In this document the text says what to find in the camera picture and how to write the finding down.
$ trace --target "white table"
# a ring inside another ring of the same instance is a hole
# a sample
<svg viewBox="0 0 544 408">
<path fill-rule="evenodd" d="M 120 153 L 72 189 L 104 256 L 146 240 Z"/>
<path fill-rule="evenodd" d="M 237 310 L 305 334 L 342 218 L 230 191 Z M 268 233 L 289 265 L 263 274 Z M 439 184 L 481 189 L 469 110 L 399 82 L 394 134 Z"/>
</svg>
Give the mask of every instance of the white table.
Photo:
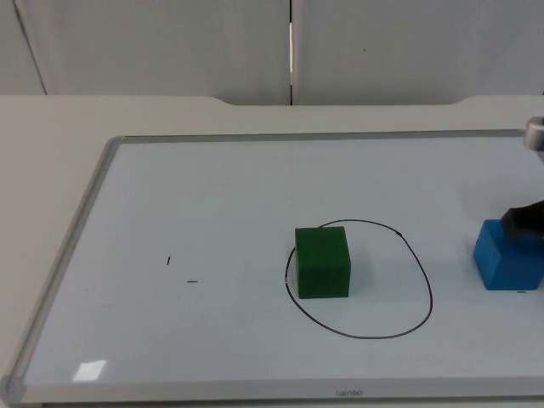
<svg viewBox="0 0 544 408">
<path fill-rule="evenodd" d="M 427 107 L 235 107 L 209 98 L 0 97 L 0 371 L 8 369 L 105 141 L 113 136 L 520 129 L 542 112 L 542 97 L 478 97 Z"/>
</svg>

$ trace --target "green block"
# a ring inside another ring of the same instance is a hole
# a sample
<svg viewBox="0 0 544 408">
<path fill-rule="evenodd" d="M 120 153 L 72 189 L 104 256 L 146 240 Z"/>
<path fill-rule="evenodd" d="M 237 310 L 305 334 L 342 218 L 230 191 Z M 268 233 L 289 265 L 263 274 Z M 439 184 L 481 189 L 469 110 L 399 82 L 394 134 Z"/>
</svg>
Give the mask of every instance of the green block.
<svg viewBox="0 0 544 408">
<path fill-rule="evenodd" d="M 295 242 L 298 297 L 346 298 L 351 261 L 344 228 L 297 228 Z"/>
</svg>

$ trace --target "blue block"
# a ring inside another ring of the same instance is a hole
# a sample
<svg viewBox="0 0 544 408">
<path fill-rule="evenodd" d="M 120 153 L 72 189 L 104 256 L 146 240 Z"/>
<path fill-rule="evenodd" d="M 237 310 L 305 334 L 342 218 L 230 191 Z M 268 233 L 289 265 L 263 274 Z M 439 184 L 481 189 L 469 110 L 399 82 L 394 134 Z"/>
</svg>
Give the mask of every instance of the blue block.
<svg viewBox="0 0 544 408">
<path fill-rule="evenodd" d="M 527 234 L 507 241 L 498 219 L 484 221 L 473 256 L 490 291 L 533 291 L 544 275 L 544 240 Z"/>
</svg>

